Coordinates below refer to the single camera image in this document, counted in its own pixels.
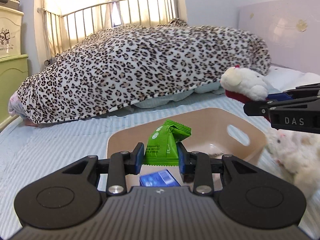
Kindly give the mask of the green snack packet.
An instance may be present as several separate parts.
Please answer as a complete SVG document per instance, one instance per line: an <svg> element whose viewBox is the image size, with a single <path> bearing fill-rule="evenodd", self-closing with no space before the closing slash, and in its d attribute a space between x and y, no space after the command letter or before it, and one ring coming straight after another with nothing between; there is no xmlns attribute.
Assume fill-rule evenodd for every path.
<svg viewBox="0 0 320 240"><path fill-rule="evenodd" d="M178 166L176 144L191 136L191 128L167 119L148 139L143 164L151 166Z"/></svg>

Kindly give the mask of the blue tissue pack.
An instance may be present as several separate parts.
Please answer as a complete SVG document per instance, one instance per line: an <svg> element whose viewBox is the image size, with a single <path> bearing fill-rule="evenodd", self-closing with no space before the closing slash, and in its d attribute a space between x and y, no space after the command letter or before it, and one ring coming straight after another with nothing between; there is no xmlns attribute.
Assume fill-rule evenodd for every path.
<svg viewBox="0 0 320 240"><path fill-rule="evenodd" d="M180 186L169 170L161 170L139 177L139 185L144 187L176 187Z"/></svg>

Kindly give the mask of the white red plush toy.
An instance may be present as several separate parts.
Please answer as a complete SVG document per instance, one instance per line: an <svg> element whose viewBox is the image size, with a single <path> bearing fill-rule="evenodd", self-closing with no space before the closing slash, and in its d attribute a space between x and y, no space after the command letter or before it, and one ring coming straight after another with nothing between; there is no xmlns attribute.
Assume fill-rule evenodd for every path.
<svg viewBox="0 0 320 240"><path fill-rule="evenodd" d="M239 66L228 68L221 76L220 85L228 98L242 103L264 101L275 91L263 75Z"/></svg>

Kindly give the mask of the white pillow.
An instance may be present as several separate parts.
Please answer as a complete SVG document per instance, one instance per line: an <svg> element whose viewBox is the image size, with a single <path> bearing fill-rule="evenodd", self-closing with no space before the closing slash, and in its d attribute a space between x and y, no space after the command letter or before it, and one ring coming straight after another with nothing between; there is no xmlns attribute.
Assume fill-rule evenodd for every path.
<svg viewBox="0 0 320 240"><path fill-rule="evenodd" d="M283 92L298 86L319 83L319 75L303 73L290 68L271 66L265 80L271 85L271 93Z"/></svg>

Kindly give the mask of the beige plastic basket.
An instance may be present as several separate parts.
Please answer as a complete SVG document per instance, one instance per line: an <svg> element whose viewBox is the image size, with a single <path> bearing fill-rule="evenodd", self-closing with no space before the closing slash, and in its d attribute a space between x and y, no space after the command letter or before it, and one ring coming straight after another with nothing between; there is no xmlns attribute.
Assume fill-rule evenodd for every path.
<svg viewBox="0 0 320 240"><path fill-rule="evenodd" d="M219 108L205 108L173 115L170 120L191 128L191 136L183 140L189 152L202 152L210 157L221 158L232 154L253 165L257 165L266 145L264 133L246 120ZM147 144L149 136L164 122L165 118L116 132L107 141L107 157L118 152L130 152L142 142ZM119 194L139 185L139 177L153 172L169 170L180 186L193 185L190 175L181 175L178 166L143 165L138 175L126 175L123 186L107 184L106 191Z"/></svg>

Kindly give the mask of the light green quilt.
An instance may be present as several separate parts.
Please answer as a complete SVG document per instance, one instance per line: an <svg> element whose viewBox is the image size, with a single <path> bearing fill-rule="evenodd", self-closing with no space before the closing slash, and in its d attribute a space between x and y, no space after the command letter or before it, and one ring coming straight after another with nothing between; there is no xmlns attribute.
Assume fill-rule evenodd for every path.
<svg viewBox="0 0 320 240"><path fill-rule="evenodd" d="M193 93L196 93L196 94L213 93L216 95L220 95L220 94L224 93L224 89L220 86L219 82L214 82L214 83L210 83L207 85L197 87L192 90L185 91L183 93L146 99L142 102L136 103L135 106L138 108L141 108L141 109L156 108L159 106L166 105L167 103L169 103L171 101L173 101L173 102L181 101Z"/></svg>

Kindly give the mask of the lilac headboard panel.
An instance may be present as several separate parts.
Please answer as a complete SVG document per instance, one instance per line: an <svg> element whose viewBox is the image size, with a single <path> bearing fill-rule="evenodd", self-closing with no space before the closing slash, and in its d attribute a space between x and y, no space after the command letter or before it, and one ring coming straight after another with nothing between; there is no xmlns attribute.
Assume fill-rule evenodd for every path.
<svg viewBox="0 0 320 240"><path fill-rule="evenodd" d="M319 0L243 6L238 27L265 40L272 64L319 74Z"/></svg>

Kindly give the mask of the leopard print blanket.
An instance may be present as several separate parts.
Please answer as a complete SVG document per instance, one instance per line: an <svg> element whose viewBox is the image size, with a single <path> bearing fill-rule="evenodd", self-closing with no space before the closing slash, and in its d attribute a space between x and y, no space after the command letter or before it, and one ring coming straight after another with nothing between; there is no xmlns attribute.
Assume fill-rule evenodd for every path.
<svg viewBox="0 0 320 240"><path fill-rule="evenodd" d="M93 33L17 90L35 124L92 118L148 99L214 83L239 66L266 75L266 42L245 30L189 26L175 19L155 27L121 25Z"/></svg>

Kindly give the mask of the striped light blue bedsheet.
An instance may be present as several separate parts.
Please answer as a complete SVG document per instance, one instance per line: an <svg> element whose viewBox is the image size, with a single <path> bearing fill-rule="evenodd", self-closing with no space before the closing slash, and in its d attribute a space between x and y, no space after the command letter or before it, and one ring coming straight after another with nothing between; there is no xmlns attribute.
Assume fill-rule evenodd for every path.
<svg viewBox="0 0 320 240"><path fill-rule="evenodd" d="M122 109L39 127L25 126L21 118L14 120L1 132L1 237L7 239L21 227L13 204L25 185L90 154L104 159L107 141L117 131L207 107L229 111L263 132L270 128L264 118L246 116L241 103L212 93L193 94L153 109Z"/></svg>

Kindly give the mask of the pink cloth under blanket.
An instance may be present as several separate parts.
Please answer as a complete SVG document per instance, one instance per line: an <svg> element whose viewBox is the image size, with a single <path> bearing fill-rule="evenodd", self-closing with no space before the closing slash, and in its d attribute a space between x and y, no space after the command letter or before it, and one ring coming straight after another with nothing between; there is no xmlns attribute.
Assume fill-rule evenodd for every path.
<svg viewBox="0 0 320 240"><path fill-rule="evenodd" d="M25 115L22 103L18 98L17 91L15 91L14 94L12 94L12 96L9 99L8 113L11 116L19 115L23 119L27 118L27 116Z"/></svg>

